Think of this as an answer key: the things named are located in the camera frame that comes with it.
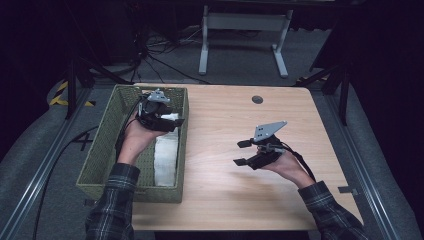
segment plaid shirt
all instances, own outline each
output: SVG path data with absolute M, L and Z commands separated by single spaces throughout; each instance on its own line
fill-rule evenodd
M 368 239 L 362 223 L 340 206 L 323 181 L 299 189 L 322 239 Z
M 140 170 L 117 163 L 102 197 L 86 220 L 86 239 L 134 239 L 132 200 Z M 322 239 L 367 239 L 362 224 L 340 206 L 324 182 L 299 190 L 312 213 Z
M 134 239 L 132 200 L 140 170 L 116 163 L 103 195 L 85 223 L 86 239 Z

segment black cable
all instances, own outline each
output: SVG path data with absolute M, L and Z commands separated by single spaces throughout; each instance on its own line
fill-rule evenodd
M 128 126 L 129 126 L 132 122 L 134 122 L 135 120 L 137 120 L 137 118 L 134 118 L 133 120 L 131 120 L 131 121 L 129 121 L 129 122 L 127 123 L 127 125 L 125 126 L 125 129 L 124 129 L 124 132 L 126 132 L 126 131 L 127 131 Z
M 138 81 L 141 83 L 141 75 L 140 75 L 140 73 L 138 72 L 138 70 L 137 70 L 137 77 L 138 77 Z
M 75 142 L 76 140 L 80 139 L 82 136 L 84 136 L 85 134 L 87 134 L 88 132 L 90 132 L 91 130 L 94 130 L 96 128 L 98 128 L 99 126 L 95 126 L 92 127 L 80 134 L 78 134 L 76 137 L 74 137 L 71 141 L 69 141 L 63 148 L 62 150 L 60 150 L 59 155 L 57 156 L 57 158 L 54 160 L 53 166 L 49 171 L 49 175 L 47 176 L 45 185 L 44 185 L 44 189 L 43 192 L 41 194 L 41 199 L 40 199 L 40 205 L 38 205 L 38 211 L 37 211 L 37 216 L 35 218 L 35 224 L 34 224 L 34 231 L 32 233 L 32 239 L 37 239 L 37 231 L 38 231 L 38 222 L 40 221 L 40 215 L 41 215 L 41 209 L 43 208 L 43 203 L 44 203 L 44 197 L 46 196 L 46 192 L 47 192 L 47 187 L 49 185 L 49 180 L 50 177 L 52 176 L 53 170 L 56 167 L 56 164 L 59 160 L 59 158 L 62 156 L 63 152 L 65 152 L 65 149 L 72 143 Z
M 122 144 L 124 143 L 125 130 L 127 130 L 127 127 L 130 124 L 130 123 L 128 123 L 128 120 L 130 119 L 130 117 L 134 113 L 135 109 L 138 106 L 138 103 L 142 100 L 142 98 L 143 98 L 143 94 L 140 95 L 140 97 L 132 105 L 132 107 L 131 107 L 131 109 L 128 113 L 128 116 L 125 118 L 124 124 L 121 127 L 121 131 L 119 132 L 118 138 L 116 139 L 116 143 L 115 143 L 116 161 L 118 161 L 118 156 L 121 153 Z
M 138 59 L 147 56 L 148 33 L 150 31 L 148 12 L 143 4 L 138 1 L 124 1 L 124 7 L 128 19 L 132 27 L 132 35 L 134 37 L 134 46 L 136 48 Z
M 144 59 L 144 61 L 150 66 L 150 68 L 158 75 L 158 77 L 159 77 L 159 79 L 160 79 L 160 81 L 162 82 L 162 83 L 165 83 L 164 81 L 163 81 L 163 79 L 162 79 L 162 77 L 160 76 L 160 74 L 159 74 L 159 72 L 158 71 L 156 71 L 156 69 L 154 69 L 153 68 L 153 66 L 152 66 L 152 64 L 151 63 L 149 63 L 146 59 Z
M 133 82 L 133 80 L 134 80 L 135 72 L 137 71 L 137 69 L 138 69 L 138 65 L 137 65 L 137 67 L 135 67 L 135 68 L 134 68 L 134 70 L 133 70 L 133 74 L 132 74 L 132 76 L 131 76 L 131 80 L 130 80 L 130 82 L 131 82 L 131 83 L 132 83 L 132 82 Z
M 283 148 L 286 149 L 287 151 L 291 152 L 299 161 L 299 163 L 302 165 L 303 168 L 305 168 L 306 172 L 308 173 L 308 175 L 316 182 L 315 180 L 315 176 L 312 173 L 312 170 L 309 168 L 308 164 L 306 164 L 305 160 L 303 159 L 302 155 L 300 155 L 298 152 L 294 151 L 293 149 L 291 149 L 289 147 L 289 145 L 287 145 L 284 142 L 281 142 L 281 144 L 283 145 Z
M 112 79 L 113 81 L 115 81 L 117 84 L 123 84 L 123 85 L 132 85 L 133 83 L 126 81 L 125 79 L 122 79 L 120 77 L 118 77 L 117 75 L 113 74 L 112 72 L 110 72 L 109 70 L 105 69 L 104 67 L 97 65 L 93 62 L 88 61 L 87 59 L 84 59 L 82 57 L 80 57 L 80 60 L 82 61 L 82 63 L 96 69 L 96 71 L 102 73 L 103 75 L 107 76 L 108 78 Z
M 174 51 L 175 49 L 190 45 L 193 42 L 197 42 L 196 40 L 190 40 L 190 39 L 196 38 L 196 35 L 198 35 L 199 33 L 201 33 L 201 29 L 198 29 L 189 34 L 186 33 L 187 36 L 180 37 L 180 39 L 178 40 L 178 44 L 173 44 L 173 42 L 166 40 L 166 38 L 164 38 L 163 36 L 157 33 L 154 33 L 148 37 L 146 46 L 150 54 L 159 55 L 162 53 L 170 53 Z M 152 48 L 157 48 L 159 46 L 162 47 L 161 50 L 152 49 Z
M 124 74 L 126 74 L 126 73 L 129 73 L 129 72 L 131 72 L 131 71 L 133 71 L 134 69 L 136 69 L 137 68 L 137 65 L 136 64 L 134 64 L 134 65 L 131 65 L 131 66 L 129 66 L 128 68 L 125 68 L 125 69 L 122 69 L 122 70 L 118 70 L 118 71 L 116 71 L 116 72 L 111 72 L 111 73 L 113 73 L 113 74 L 115 74 L 115 75 L 117 75 L 117 76 L 121 76 L 121 75 L 124 75 Z M 94 77 L 96 77 L 96 78 L 107 78 L 107 76 L 106 75 L 104 75 L 104 74 L 101 74 L 101 73 L 94 73 L 94 72 L 90 72 Z
M 159 59 L 157 59 L 157 58 L 153 57 L 153 56 L 152 56 L 151 54 L 149 54 L 149 53 L 148 53 L 147 55 L 148 55 L 151 59 L 153 59 L 153 60 L 155 60 L 155 61 L 158 61 L 158 62 L 162 63 L 163 65 L 165 65 L 165 66 L 167 66 L 167 67 L 169 67 L 169 68 L 171 68 L 171 69 L 173 69 L 173 70 L 177 71 L 178 73 L 180 73 L 181 75 L 183 75 L 183 76 L 185 76 L 185 77 L 188 77 L 188 78 L 193 79 L 193 80 L 197 80 L 197 81 L 199 81 L 199 82 L 201 82 L 201 83 L 204 83 L 204 84 L 211 84 L 211 83 L 210 83 L 210 82 L 208 82 L 208 81 L 205 81 L 205 80 L 198 79 L 198 78 L 192 77 L 192 76 L 190 76 L 190 75 L 187 75 L 187 74 L 185 74 L 185 73 L 181 72 L 180 70 L 178 70 L 178 69 L 176 69 L 176 68 L 174 68 L 174 67 L 170 66 L 169 64 L 164 63 L 164 62 L 162 62 L 161 60 L 159 60 Z

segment wicker basket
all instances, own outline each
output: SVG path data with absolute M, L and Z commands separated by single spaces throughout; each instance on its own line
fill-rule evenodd
M 115 143 L 131 107 L 142 92 L 152 91 L 158 87 L 116 85 L 100 122 L 99 130 L 88 152 L 84 166 L 76 185 L 89 197 L 98 200 L 116 161 Z M 178 155 L 175 185 L 160 187 L 154 185 L 154 151 L 152 143 L 137 160 L 136 166 L 141 170 L 134 201 L 180 203 L 183 194 L 185 147 L 188 124 L 188 96 L 186 88 L 160 88 L 171 99 L 167 105 L 184 118 L 184 124 L 178 128 Z

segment person's left hand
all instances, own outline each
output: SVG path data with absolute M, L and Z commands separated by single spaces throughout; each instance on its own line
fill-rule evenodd
M 138 155 L 140 155 L 156 137 L 167 134 L 167 132 L 152 131 L 143 127 L 140 122 L 135 119 L 135 115 L 134 113 L 128 120 L 124 143 L 122 144 L 117 161 L 119 163 L 134 165 Z
M 297 158 L 289 151 L 283 153 L 277 161 L 263 166 L 261 169 L 278 173 L 283 178 L 296 184 L 300 189 L 315 183 L 300 165 Z

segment wire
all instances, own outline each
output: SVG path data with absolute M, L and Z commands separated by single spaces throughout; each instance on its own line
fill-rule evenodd
M 180 73 L 181 75 L 183 75 L 183 76 L 185 76 L 185 77 L 188 77 L 188 78 L 193 79 L 193 80 L 197 80 L 197 81 L 199 81 L 199 82 L 201 82 L 201 83 L 204 83 L 204 84 L 211 84 L 211 83 L 210 83 L 210 82 L 208 82 L 208 81 L 205 81 L 205 80 L 198 79 L 198 78 L 192 77 L 192 76 L 190 76 L 190 75 L 187 75 L 187 74 L 185 74 L 185 73 L 181 72 L 180 70 L 178 70 L 178 69 L 176 69 L 176 68 L 174 68 L 174 67 L 170 66 L 169 64 L 164 63 L 164 62 L 162 62 L 161 60 L 159 60 L 159 59 L 157 59 L 157 58 L 154 58 L 151 54 L 147 54 L 147 55 L 148 55 L 151 59 L 153 59 L 153 60 L 155 60 L 155 61 L 158 61 L 158 62 L 162 63 L 163 65 L 165 65 L 165 66 L 167 66 L 167 67 L 169 67 L 169 68 L 171 68 L 171 69 L 175 70 L 176 72 Z
M 137 77 L 138 77 L 138 81 L 141 83 L 141 75 L 140 75 L 140 73 L 138 72 L 138 69 L 137 69 Z
M 118 161 L 118 156 L 121 153 L 122 144 L 124 143 L 125 138 L 125 130 L 127 130 L 127 127 L 129 125 L 128 120 L 131 118 L 132 114 L 135 112 L 135 109 L 138 106 L 138 103 L 144 98 L 145 96 L 142 94 L 140 97 L 134 102 L 134 104 L 131 106 L 131 109 L 129 111 L 128 116 L 125 118 L 124 124 L 121 127 L 121 131 L 119 131 L 118 138 L 115 142 L 115 152 L 116 152 L 116 161 Z
M 309 168 L 308 164 L 306 164 L 305 160 L 303 159 L 303 156 L 300 155 L 298 152 L 294 151 L 293 149 L 291 149 L 289 147 L 289 145 L 287 145 L 284 142 L 281 142 L 281 144 L 283 145 L 283 148 L 286 149 L 287 151 L 291 152 L 297 159 L 297 161 L 299 161 L 299 163 L 302 165 L 302 167 L 306 170 L 306 172 L 308 173 L 308 175 L 316 182 L 314 173 L 312 172 L 312 170 Z
M 130 81 L 131 83 L 134 80 L 135 72 L 137 72 L 137 74 L 138 74 L 138 67 L 140 66 L 140 63 L 141 63 L 141 61 L 138 61 L 137 64 L 136 64 L 136 66 L 134 67 L 133 74 L 131 76 L 131 81 Z
M 53 170 L 56 167 L 56 164 L 59 160 L 59 158 L 62 156 L 63 152 L 65 152 L 65 149 L 72 143 L 75 142 L 76 140 L 80 139 L 82 136 L 84 136 L 85 134 L 87 134 L 88 132 L 90 132 L 91 130 L 94 130 L 96 128 L 98 128 L 99 126 L 95 126 L 92 127 L 80 134 L 78 134 L 76 137 L 74 137 L 71 141 L 69 141 L 63 148 L 62 150 L 60 150 L 59 155 L 57 156 L 57 158 L 54 160 L 53 166 L 50 169 L 49 175 L 47 176 L 45 185 L 44 185 L 44 189 L 43 192 L 41 194 L 41 200 L 40 200 L 40 205 L 38 206 L 38 211 L 37 211 L 37 216 L 35 218 L 35 223 L 34 223 L 34 231 L 32 233 L 32 239 L 37 239 L 37 231 L 38 231 L 38 223 L 40 221 L 40 215 L 41 215 L 41 209 L 43 208 L 43 203 L 44 203 L 44 197 L 46 196 L 46 192 L 47 192 L 47 187 L 49 185 L 49 181 L 50 181 L 50 177 L 52 176 Z
M 128 126 L 129 126 L 132 122 L 134 122 L 134 120 L 137 120 L 137 119 L 136 119 L 136 118 L 134 118 L 134 119 L 132 119 L 131 121 L 129 121 L 129 122 L 127 123 L 127 125 L 125 126 L 125 129 L 124 129 L 124 132 L 126 132 L 126 131 L 127 131 Z
M 159 72 L 158 71 L 156 71 L 156 69 L 154 69 L 153 68 L 153 66 L 152 66 L 152 64 L 151 63 L 149 63 L 146 59 L 144 59 L 144 61 L 150 66 L 150 68 L 152 68 L 152 70 L 158 75 L 158 77 L 159 77 L 159 79 L 160 79 L 160 81 L 162 82 L 162 83 L 165 83 L 164 81 L 163 81 L 163 79 L 162 79 L 162 77 L 160 76 L 160 74 L 159 74 Z
M 148 51 L 150 52 L 150 54 L 159 55 L 159 54 L 162 54 L 162 53 L 170 53 L 177 48 L 187 46 L 187 45 L 192 44 L 194 42 L 195 43 L 201 43 L 201 42 L 196 41 L 196 40 L 191 40 L 191 38 L 196 36 L 201 30 L 202 29 L 199 28 L 196 31 L 194 31 L 193 33 L 190 33 L 190 35 L 188 37 L 181 38 L 180 40 L 178 40 L 177 45 L 172 45 L 172 42 L 165 40 L 165 38 L 161 37 L 158 34 L 151 35 L 149 37 L 149 39 L 154 38 L 155 40 L 153 42 L 150 42 L 149 44 L 147 44 Z M 163 49 L 161 49 L 161 50 L 151 49 L 152 47 L 159 47 L 159 46 L 162 46 L 162 45 L 163 45 Z
M 118 70 L 116 72 L 112 72 L 113 74 L 117 75 L 117 76 L 121 76 L 124 75 L 126 73 L 129 73 L 131 71 L 133 71 L 134 69 L 137 68 L 137 64 L 134 65 L 130 65 L 128 68 L 122 69 L 122 70 Z M 107 78 L 107 76 L 101 74 L 101 73 L 96 73 L 96 72 L 90 72 L 94 77 L 96 78 Z

